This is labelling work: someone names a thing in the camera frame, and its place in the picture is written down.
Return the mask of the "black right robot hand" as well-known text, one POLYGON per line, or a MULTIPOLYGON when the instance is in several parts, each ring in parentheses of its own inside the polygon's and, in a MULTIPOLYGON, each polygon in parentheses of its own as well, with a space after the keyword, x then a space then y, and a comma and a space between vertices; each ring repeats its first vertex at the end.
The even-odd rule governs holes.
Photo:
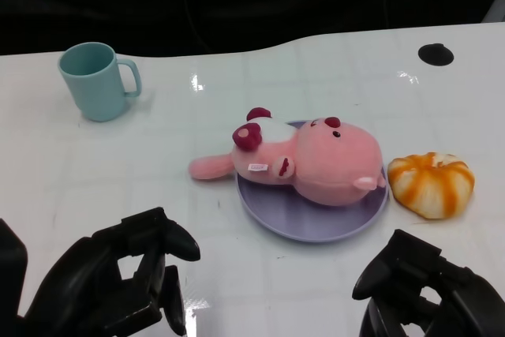
POLYGON ((352 297, 367 300, 362 336, 502 336, 504 300, 483 277, 447 261, 434 245, 397 229, 368 264, 352 297))

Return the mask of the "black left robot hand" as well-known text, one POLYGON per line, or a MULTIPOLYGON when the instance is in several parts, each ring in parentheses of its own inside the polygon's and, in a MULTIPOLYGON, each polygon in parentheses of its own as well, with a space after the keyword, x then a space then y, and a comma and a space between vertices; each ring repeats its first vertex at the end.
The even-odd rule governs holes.
POLYGON ((24 318, 23 336, 131 336, 165 318, 186 334, 176 266, 198 261, 191 234, 153 208, 75 242, 47 273, 24 318))

